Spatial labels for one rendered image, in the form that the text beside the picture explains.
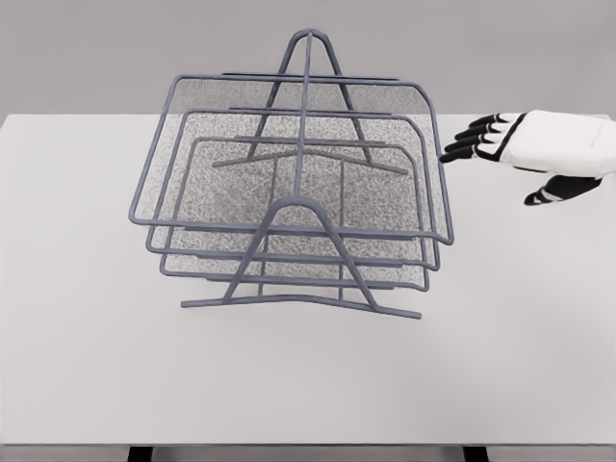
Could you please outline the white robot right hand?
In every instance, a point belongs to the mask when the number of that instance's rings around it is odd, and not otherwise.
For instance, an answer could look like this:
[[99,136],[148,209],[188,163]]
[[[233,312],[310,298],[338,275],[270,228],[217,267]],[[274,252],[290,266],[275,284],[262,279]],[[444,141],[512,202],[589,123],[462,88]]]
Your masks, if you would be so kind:
[[562,202],[595,190],[604,175],[603,120],[543,110],[484,115],[454,136],[439,161],[481,159],[552,177],[526,206]]

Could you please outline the small grey mesh tray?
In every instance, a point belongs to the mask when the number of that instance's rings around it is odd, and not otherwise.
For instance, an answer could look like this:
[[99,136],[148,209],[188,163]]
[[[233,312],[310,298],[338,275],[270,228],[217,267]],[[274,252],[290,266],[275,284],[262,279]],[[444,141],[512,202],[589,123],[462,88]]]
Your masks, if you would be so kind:
[[[288,140],[200,137],[181,148],[151,244],[173,276],[229,282],[273,201],[295,185],[298,146]],[[313,140],[304,146],[300,194],[340,232],[372,289],[421,287],[436,260],[435,219],[420,151],[386,141]],[[308,210],[273,221],[245,271],[245,284],[351,288],[347,268]]]

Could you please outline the medium grey mesh tray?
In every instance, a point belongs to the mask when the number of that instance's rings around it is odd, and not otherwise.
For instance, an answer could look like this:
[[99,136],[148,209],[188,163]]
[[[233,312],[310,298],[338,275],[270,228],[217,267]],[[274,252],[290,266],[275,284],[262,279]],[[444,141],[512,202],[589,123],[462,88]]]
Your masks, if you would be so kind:
[[449,237],[428,115],[192,110],[161,132],[136,214],[172,271],[434,270]]

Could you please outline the large grey mesh tray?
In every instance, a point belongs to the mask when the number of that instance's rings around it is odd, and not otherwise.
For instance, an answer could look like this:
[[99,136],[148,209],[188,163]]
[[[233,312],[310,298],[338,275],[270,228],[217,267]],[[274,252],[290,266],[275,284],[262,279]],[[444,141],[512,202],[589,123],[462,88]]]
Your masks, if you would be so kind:
[[386,114],[393,116],[421,114],[431,118],[437,142],[436,165],[442,180],[443,204],[449,237],[441,244],[451,244],[451,224],[447,185],[438,165],[440,146],[433,105],[424,89],[398,79],[360,78],[340,75],[257,75],[228,73],[222,75],[181,75],[171,84],[166,101],[141,171],[129,209],[129,218],[139,225],[152,226],[151,219],[136,214],[144,182],[151,168],[152,156],[167,119],[192,110],[250,111],[262,115],[291,114],[309,116],[339,114],[345,117]]

